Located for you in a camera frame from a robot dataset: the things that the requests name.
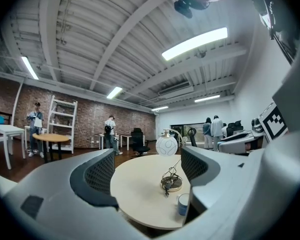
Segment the air conditioner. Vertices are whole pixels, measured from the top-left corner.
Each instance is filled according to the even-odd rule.
[[[159,99],[169,99],[194,91],[194,87],[190,82],[183,82],[158,92]]]

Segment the blue cup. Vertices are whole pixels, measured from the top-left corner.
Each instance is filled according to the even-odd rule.
[[[189,202],[189,194],[182,194],[178,198],[178,213],[182,216],[186,215]]]

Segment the round table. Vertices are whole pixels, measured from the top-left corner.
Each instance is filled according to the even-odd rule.
[[[59,155],[59,160],[62,159],[62,153],[61,153],[61,142],[67,142],[69,141],[69,138],[64,135],[60,134],[55,134],[55,133],[45,133],[45,134],[36,134],[34,133],[32,135],[35,139],[39,141],[43,141],[43,155],[44,155],[44,162],[48,162],[48,157],[47,157],[47,142],[49,143],[49,149],[50,149],[50,159],[51,162],[54,161],[54,156],[53,156],[53,149],[52,149],[52,142],[55,142],[58,144],[58,155]]]
[[[181,168],[176,174],[182,177],[182,188],[176,192],[165,191],[160,186],[162,175],[172,167],[180,155],[146,155],[124,162],[115,169],[110,192],[120,209],[132,220],[147,227],[176,230],[182,227],[185,216],[177,209],[179,195],[190,192],[190,183]]]

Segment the white ladder shelf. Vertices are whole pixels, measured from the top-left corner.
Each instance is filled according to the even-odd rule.
[[[57,111],[58,106],[73,108],[73,114]],[[69,137],[71,143],[70,143],[70,145],[61,145],[61,150],[71,151],[72,154],[74,153],[74,143],[75,143],[74,138],[75,138],[75,123],[76,123],[77,107],[78,107],[77,101],[74,101],[73,103],[71,103],[71,102],[66,102],[63,100],[58,100],[58,99],[55,99],[55,96],[53,95],[51,104],[50,104],[50,109],[49,109],[49,116],[48,116],[48,126],[47,126],[48,133],[53,133],[54,127],[64,127],[64,128],[71,129],[71,135],[67,135]],[[72,124],[66,125],[66,124],[55,123],[55,121],[54,121],[55,116],[68,117],[68,118],[72,119]],[[58,145],[57,144],[52,145],[52,149],[57,150]]]

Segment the person in white jacket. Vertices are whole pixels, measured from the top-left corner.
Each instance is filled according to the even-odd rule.
[[[224,124],[222,123],[221,119],[219,119],[219,116],[215,115],[214,119],[211,123],[211,136],[213,136],[213,150],[218,151],[218,142],[223,139],[223,128]]]

